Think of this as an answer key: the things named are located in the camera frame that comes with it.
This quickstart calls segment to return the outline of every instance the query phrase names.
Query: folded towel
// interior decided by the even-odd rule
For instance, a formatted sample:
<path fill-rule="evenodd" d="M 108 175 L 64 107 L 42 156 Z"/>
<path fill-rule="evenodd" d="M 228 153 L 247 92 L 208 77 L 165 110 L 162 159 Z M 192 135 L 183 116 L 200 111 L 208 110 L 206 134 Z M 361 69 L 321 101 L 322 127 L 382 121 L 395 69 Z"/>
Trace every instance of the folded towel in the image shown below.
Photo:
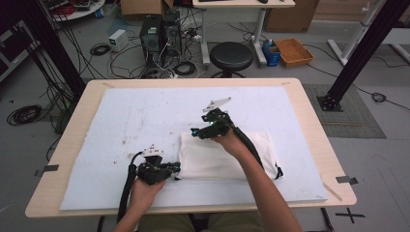
<path fill-rule="evenodd" d="M 272 180 L 276 179 L 281 171 L 277 167 L 269 135 L 265 132 L 250 132 L 247 137 L 255 146 L 265 172 Z M 192 137 L 190 133 L 181 134 L 180 163 L 179 179 L 247 179 L 239 162 L 219 143 Z"/>

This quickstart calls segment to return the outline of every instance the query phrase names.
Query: wooden table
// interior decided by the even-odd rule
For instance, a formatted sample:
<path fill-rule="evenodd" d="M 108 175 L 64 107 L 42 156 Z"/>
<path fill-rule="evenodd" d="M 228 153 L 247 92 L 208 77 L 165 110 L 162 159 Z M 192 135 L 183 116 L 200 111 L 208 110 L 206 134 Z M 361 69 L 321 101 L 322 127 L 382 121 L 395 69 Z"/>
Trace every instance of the wooden table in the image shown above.
<path fill-rule="evenodd" d="M 262 4 L 258 0 L 232 0 L 232 1 L 213 1 L 213 2 L 199 2 L 198 0 L 192 1 L 196 8 L 202 9 L 202 41 L 201 41 L 201 51 L 202 51 L 202 62 L 205 66 L 210 65 L 208 45 L 207 45 L 207 33 L 206 24 L 211 19 L 209 12 L 212 10 L 218 11 L 217 15 L 222 15 L 225 20 L 218 20 L 219 22 L 257 22 L 257 29 L 254 32 L 255 35 L 251 37 L 251 42 L 254 50 L 256 51 L 256 56 L 259 61 L 259 67 L 266 65 L 265 56 L 262 53 L 262 49 L 259 43 L 260 34 L 262 31 L 263 21 L 265 19 L 266 9 L 269 8 L 289 8 L 294 7 L 295 2 L 293 0 L 269 0 L 268 3 Z M 249 20 L 252 10 L 259 10 L 259 14 L 255 19 Z"/>
<path fill-rule="evenodd" d="M 82 147 L 84 137 L 99 108 L 104 91 L 108 88 L 173 88 L 218 86 L 283 86 L 287 92 L 307 145 L 328 191 L 328 200 L 322 202 L 289 203 L 291 208 L 347 206 L 356 203 L 350 184 L 339 184 L 336 177 L 345 176 L 337 156 L 313 111 L 301 82 L 296 78 L 249 78 L 249 79 L 161 79 L 161 80 L 93 80 L 88 83 L 72 119 L 48 165 L 58 164 L 57 171 L 45 172 L 26 209 L 30 218 L 67 216 L 116 215 L 117 210 L 60 211 L 73 164 Z M 255 210 L 255 205 L 183 207 L 156 209 L 147 213 L 186 213 Z"/>

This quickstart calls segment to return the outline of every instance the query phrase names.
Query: human hand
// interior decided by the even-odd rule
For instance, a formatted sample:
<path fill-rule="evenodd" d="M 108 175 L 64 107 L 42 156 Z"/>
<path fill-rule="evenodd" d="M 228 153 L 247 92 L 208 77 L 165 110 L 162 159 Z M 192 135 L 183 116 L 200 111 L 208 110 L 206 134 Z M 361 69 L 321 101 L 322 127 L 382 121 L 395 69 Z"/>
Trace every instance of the human hand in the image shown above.
<path fill-rule="evenodd" d="M 155 185 L 148 185 L 137 178 L 133 182 L 129 211 L 144 214 L 153 204 L 156 194 L 163 188 L 165 181 Z"/>
<path fill-rule="evenodd" d="M 229 129 L 225 136 L 213 137 L 211 140 L 222 145 L 223 149 L 236 159 L 242 154 L 249 152 L 247 146 L 232 129 Z"/>

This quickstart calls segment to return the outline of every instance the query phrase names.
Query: cardboard box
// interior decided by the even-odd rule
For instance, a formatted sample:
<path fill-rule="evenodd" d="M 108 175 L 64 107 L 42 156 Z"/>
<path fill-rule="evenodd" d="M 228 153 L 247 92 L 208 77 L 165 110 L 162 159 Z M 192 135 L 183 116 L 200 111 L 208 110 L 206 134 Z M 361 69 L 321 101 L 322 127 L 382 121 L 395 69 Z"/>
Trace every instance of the cardboard box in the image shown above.
<path fill-rule="evenodd" d="M 294 0 L 293 8 L 271 9 L 265 19 L 267 32 L 307 32 L 319 0 Z"/>
<path fill-rule="evenodd" d="M 174 0 L 121 0 L 121 12 L 125 18 L 139 19 L 144 15 L 162 15 L 172 9 Z"/>

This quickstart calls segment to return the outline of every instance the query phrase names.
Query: black stool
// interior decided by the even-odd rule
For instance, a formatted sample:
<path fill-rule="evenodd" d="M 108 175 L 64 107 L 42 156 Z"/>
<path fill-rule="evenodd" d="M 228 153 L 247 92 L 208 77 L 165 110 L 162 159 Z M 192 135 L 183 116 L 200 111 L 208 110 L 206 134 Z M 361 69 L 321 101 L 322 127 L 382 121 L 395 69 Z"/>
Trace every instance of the black stool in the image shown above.
<path fill-rule="evenodd" d="M 214 46 L 209 57 L 211 62 L 222 70 L 213 74 L 211 78 L 219 74 L 221 74 L 220 77 L 222 78 L 230 78 L 232 74 L 244 77 L 237 73 L 237 71 L 246 69 L 253 62 L 253 54 L 250 49 L 241 43 L 233 42 L 219 43 Z"/>

